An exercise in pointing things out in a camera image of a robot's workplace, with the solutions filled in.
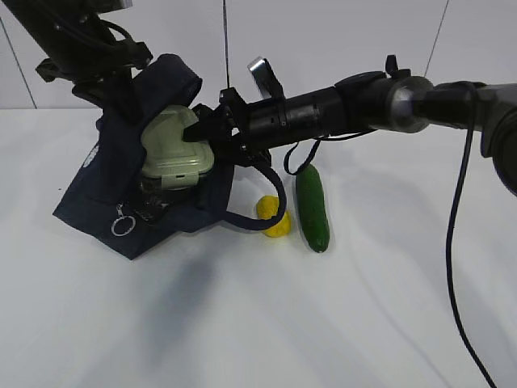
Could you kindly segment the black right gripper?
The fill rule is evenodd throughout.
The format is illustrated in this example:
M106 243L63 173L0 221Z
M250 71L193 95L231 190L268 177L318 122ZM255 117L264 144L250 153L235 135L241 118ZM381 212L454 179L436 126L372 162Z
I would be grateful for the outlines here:
M234 87L220 93L219 106L193 107L198 121L183 131L186 142L209 141L216 156L238 166L271 165L271 153L250 139L250 109Z

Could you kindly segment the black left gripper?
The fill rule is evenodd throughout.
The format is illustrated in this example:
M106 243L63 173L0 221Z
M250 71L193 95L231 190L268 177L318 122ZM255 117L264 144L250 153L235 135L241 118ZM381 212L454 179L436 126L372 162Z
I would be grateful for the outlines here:
M74 44L49 54L36 72L45 82L58 78L73 83L72 93L103 110L112 109L126 121L143 117L132 69L145 69L153 59L142 42L122 40L113 51Z

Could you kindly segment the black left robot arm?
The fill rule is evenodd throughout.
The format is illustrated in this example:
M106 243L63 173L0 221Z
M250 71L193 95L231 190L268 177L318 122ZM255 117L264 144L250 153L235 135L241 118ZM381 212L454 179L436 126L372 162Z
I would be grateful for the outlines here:
M153 59L143 42L101 14L132 1L5 1L4 6L47 57L36 67L45 82L73 83L72 94L133 123L143 116L132 70Z

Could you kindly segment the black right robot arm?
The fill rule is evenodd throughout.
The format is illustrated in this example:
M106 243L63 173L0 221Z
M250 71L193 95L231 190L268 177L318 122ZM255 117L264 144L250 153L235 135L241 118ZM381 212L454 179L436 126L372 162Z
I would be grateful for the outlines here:
M184 141L214 141L251 154L317 137L384 130L414 134L435 124L481 134L481 155L500 180L516 189L516 85L433 84L389 55L385 70L356 74L333 86L288 98L264 57L248 70L262 100L247 103L234 88L217 109L185 129Z

